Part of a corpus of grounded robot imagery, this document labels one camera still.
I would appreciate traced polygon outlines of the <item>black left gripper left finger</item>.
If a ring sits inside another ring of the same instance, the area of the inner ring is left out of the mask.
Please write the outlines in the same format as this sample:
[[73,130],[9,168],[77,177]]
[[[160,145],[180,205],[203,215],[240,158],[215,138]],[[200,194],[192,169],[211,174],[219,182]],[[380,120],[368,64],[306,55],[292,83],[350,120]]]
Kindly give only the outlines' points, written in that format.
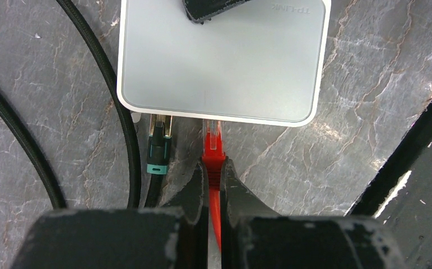
[[190,181],[160,207],[47,212],[12,268],[207,268],[207,180],[198,161]]

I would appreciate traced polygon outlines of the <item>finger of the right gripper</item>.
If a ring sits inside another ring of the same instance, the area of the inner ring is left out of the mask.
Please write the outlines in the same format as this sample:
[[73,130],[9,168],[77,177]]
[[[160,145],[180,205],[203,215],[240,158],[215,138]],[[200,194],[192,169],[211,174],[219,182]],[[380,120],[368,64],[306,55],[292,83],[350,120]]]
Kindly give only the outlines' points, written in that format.
[[204,24],[223,12],[249,0],[182,0],[187,18],[195,24]]

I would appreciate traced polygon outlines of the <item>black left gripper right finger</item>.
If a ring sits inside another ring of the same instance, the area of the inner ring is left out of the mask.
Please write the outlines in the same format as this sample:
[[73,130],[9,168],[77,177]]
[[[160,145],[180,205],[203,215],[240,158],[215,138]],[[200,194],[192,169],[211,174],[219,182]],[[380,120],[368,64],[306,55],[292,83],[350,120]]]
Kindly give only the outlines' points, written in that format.
[[369,216],[284,216],[221,168],[223,268],[405,268],[392,233]]

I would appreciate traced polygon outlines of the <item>white plastic box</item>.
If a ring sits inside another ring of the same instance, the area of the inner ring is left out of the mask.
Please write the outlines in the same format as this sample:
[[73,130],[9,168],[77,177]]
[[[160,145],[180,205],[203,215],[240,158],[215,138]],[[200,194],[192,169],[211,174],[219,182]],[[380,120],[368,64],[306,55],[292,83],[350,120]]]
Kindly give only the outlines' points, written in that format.
[[300,127],[316,114],[331,1],[248,1],[203,23],[122,1],[119,102],[133,112]]

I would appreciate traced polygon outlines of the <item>black cable teal collar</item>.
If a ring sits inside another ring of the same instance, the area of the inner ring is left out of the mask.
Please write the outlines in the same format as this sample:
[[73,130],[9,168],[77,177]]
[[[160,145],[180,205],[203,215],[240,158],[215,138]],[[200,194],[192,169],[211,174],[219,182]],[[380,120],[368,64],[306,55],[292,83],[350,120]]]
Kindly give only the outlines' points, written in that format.
[[54,209],[67,208],[64,194],[60,188],[56,174],[46,159],[39,144],[25,126],[11,104],[0,93],[0,117],[13,133],[17,142],[33,164],[43,183]]
[[[117,75],[98,38],[76,5],[72,1],[57,1],[57,3],[83,38],[110,91],[123,131],[128,156],[129,195],[127,207],[138,208],[142,182],[140,148],[131,112],[119,102],[117,97]],[[170,161],[171,137],[167,136],[165,132],[171,130],[171,117],[164,116],[163,120],[156,121],[150,127],[153,132],[148,137],[147,172],[151,174],[151,179],[145,207],[156,207],[161,193],[162,180],[168,172]]]

